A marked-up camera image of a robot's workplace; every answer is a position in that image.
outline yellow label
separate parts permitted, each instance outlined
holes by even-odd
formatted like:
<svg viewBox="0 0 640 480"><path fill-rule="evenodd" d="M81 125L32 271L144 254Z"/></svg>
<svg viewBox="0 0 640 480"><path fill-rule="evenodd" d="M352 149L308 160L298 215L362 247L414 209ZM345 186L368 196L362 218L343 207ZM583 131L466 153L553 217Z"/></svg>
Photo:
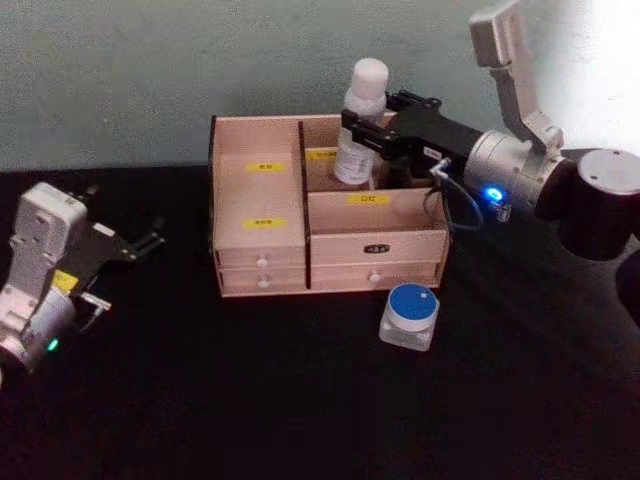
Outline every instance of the yellow label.
<svg viewBox="0 0 640 480"><path fill-rule="evenodd" d="M249 173L275 173L283 172L287 166L284 163L250 163L247 165L247 172Z"/></svg>
<svg viewBox="0 0 640 480"><path fill-rule="evenodd" d="M312 162L316 160L334 161L337 155L338 155L337 148L308 148L305 151L305 158L307 162Z"/></svg>
<svg viewBox="0 0 640 480"><path fill-rule="evenodd" d="M56 270L53 274L53 286L57 287L65 295L69 295L73 287L78 283L78 279L62 270Z"/></svg>
<svg viewBox="0 0 640 480"><path fill-rule="evenodd" d="M347 205L388 205L391 201L389 195L352 193L347 197Z"/></svg>
<svg viewBox="0 0 640 480"><path fill-rule="evenodd" d="M248 218L242 222L244 228L282 228L287 226L286 218Z"/></svg>

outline clear plastic container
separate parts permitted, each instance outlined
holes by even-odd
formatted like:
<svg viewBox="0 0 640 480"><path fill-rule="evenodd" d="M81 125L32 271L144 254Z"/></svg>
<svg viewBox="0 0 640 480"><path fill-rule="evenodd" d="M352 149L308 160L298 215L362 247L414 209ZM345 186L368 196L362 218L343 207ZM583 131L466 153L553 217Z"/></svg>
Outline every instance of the clear plastic container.
<svg viewBox="0 0 640 480"><path fill-rule="evenodd" d="M383 342L426 352L429 350L440 302L433 292L417 283L404 283L389 292L380 321Z"/></svg>

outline blue jar lid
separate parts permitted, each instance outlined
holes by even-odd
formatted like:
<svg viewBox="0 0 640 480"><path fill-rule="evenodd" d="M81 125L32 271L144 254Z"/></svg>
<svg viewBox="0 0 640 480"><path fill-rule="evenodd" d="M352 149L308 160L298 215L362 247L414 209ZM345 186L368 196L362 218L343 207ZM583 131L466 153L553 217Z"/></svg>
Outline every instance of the blue jar lid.
<svg viewBox="0 0 640 480"><path fill-rule="evenodd" d="M425 320L438 307L435 295L427 287L417 283L398 285L389 295L393 311L407 320Z"/></svg>

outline white bottle cap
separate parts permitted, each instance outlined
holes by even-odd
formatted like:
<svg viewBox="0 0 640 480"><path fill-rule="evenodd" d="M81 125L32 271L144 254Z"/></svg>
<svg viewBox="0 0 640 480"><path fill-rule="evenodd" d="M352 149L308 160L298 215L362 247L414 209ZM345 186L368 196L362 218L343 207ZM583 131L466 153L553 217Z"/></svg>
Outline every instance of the white bottle cap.
<svg viewBox="0 0 640 480"><path fill-rule="evenodd" d="M436 321L440 302L431 290L417 283L403 283L389 292L384 316L406 332L419 332Z"/></svg>
<svg viewBox="0 0 640 480"><path fill-rule="evenodd" d="M356 97L374 100L384 95L389 69L380 60L363 58L353 67L351 91Z"/></svg>

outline wooden drawer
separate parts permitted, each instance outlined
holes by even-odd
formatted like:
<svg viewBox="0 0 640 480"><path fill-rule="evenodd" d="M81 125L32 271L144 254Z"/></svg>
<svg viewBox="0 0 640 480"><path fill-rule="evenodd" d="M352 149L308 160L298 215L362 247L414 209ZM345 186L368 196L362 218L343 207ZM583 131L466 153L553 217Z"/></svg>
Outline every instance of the wooden drawer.
<svg viewBox="0 0 640 480"><path fill-rule="evenodd" d="M436 286L438 264L380 263L371 265L314 266L311 287L314 290L387 290L405 282Z"/></svg>
<svg viewBox="0 0 640 480"><path fill-rule="evenodd" d="M223 295L297 292L305 289L305 268L261 268L220 271Z"/></svg>
<svg viewBox="0 0 640 480"><path fill-rule="evenodd" d="M222 268L304 266L303 247L227 248L217 255Z"/></svg>
<svg viewBox="0 0 640 480"><path fill-rule="evenodd" d="M439 262L446 240L444 230L312 235L311 265ZM383 253L368 253L376 246L382 246L377 250Z"/></svg>

